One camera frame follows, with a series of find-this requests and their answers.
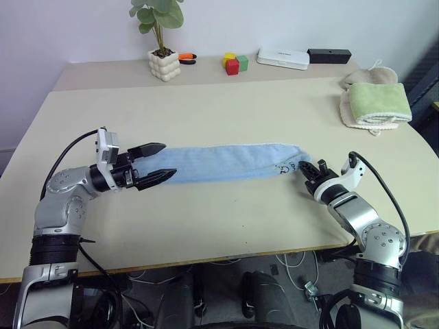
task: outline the table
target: table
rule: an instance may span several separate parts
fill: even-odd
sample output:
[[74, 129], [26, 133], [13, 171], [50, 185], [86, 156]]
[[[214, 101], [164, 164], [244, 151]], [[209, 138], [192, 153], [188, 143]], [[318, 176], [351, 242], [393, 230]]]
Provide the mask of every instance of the table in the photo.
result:
[[[169, 84], [152, 79], [146, 69], [140, 73], [141, 61], [67, 67], [0, 179], [0, 282], [21, 279], [49, 168], [74, 138], [102, 125], [118, 133], [121, 151], [152, 141], [168, 147], [293, 143], [338, 171], [356, 150], [388, 183], [413, 235], [439, 230], [439, 161], [422, 137], [407, 124], [379, 137], [342, 124], [340, 76], [355, 63], [311, 65], [309, 71], [250, 63], [247, 73], [234, 77], [217, 68], [218, 58], [202, 63], [183, 67]], [[307, 78], [319, 74], [324, 77]], [[155, 86], [143, 86], [150, 83]], [[94, 156], [89, 138], [67, 154], [59, 170], [91, 165]], [[89, 203], [83, 237], [97, 243], [85, 248], [117, 272], [350, 242], [326, 207], [307, 194], [304, 181], [292, 174], [104, 193]], [[403, 230], [371, 173], [356, 191]], [[78, 261], [83, 275], [94, 270], [81, 255]]]

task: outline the green block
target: green block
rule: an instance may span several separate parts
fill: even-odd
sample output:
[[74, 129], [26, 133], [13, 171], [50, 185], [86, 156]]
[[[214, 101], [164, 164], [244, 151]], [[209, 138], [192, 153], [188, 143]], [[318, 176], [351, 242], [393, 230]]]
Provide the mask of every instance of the green block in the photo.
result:
[[247, 69], [248, 69], [247, 56], [244, 56], [244, 55], [236, 56], [236, 59], [239, 62], [239, 72], [247, 71]]

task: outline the black box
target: black box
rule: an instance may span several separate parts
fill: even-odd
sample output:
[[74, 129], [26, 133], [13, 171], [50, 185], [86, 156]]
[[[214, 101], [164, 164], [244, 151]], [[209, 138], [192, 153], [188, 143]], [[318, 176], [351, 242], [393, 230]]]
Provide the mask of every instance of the black box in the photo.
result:
[[346, 64], [352, 54], [348, 49], [308, 49], [310, 64]]

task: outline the potted plant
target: potted plant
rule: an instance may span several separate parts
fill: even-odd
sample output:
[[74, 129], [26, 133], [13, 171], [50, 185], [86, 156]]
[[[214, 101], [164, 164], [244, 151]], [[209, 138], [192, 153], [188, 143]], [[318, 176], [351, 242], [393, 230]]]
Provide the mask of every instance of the potted plant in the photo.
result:
[[130, 16], [140, 21], [139, 31], [146, 34], [153, 31], [158, 49], [150, 51], [148, 58], [152, 75], [168, 82], [180, 74], [178, 53], [165, 47], [163, 28], [176, 29], [183, 24], [183, 13], [178, 2], [183, 0], [131, 0]]

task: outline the toy block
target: toy block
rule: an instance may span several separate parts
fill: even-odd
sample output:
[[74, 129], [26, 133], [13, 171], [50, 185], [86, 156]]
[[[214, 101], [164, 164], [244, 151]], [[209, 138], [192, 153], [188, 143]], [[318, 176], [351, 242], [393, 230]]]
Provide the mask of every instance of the toy block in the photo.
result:
[[236, 75], [239, 72], [238, 60], [228, 60], [226, 62], [226, 72], [228, 75]]
[[248, 68], [247, 56], [244, 56], [244, 55], [236, 56], [236, 59], [239, 62], [239, 72], [247, 71], [247, 68]]
[[234, 60], [236, 58], [236, 55], [234, 53], [225, 53], [224, 57], [222, 58], [222, 67], [226, 68], [226, 63], [228, 60]]

